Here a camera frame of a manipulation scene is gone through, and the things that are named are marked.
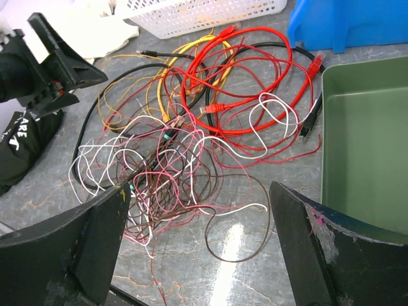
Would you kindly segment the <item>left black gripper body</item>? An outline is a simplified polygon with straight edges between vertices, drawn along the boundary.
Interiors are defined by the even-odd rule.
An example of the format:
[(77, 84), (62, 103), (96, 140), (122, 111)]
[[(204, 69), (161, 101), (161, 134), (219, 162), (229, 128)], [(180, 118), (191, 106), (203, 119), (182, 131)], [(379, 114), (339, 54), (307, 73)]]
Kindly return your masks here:
[(61, 95), (57, 81), (33, 56), (20, 29), (1, 35), (1, 102), (17, 99), (27, 109)]

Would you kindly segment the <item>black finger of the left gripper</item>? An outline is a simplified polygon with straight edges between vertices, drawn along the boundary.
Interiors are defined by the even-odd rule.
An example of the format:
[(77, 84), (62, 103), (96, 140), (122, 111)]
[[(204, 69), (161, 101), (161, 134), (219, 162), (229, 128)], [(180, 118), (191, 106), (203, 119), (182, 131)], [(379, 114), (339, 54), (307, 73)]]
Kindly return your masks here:
[(28, 22), (48, 51), (41, 63), (52, 81), (71, 91), (101, 84), (108, 80), (104, 72), (76, 53), (48, 23), (42, 13), (33, 13)]

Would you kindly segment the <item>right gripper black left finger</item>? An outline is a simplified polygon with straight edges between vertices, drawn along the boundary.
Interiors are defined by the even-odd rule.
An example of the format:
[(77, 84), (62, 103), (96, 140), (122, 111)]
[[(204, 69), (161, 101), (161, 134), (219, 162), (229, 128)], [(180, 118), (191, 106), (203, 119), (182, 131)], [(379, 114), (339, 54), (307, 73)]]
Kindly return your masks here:
[(130, 203), (127, 183), (1, 237), (1, 305), (104, 305)]

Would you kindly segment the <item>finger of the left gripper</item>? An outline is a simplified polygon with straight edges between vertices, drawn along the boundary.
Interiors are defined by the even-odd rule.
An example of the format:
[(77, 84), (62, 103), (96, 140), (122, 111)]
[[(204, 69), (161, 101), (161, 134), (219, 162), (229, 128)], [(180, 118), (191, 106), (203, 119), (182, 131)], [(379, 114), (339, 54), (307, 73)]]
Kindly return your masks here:
[(45, 102), (27, 105), (27, 111), (33, 117), (44, 117), (68, 106), (77, 104), (79, 99), (72, 93), (66, 92), (55, 99), (45, 99)]

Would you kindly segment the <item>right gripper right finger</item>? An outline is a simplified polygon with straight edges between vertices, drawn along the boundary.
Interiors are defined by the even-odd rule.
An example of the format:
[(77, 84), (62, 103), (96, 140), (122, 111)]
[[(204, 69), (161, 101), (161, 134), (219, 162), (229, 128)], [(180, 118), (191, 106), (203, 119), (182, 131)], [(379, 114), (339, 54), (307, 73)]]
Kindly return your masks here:
[(273, 181), (270, 201), (297, 305), (407, 305), (407, 235)]

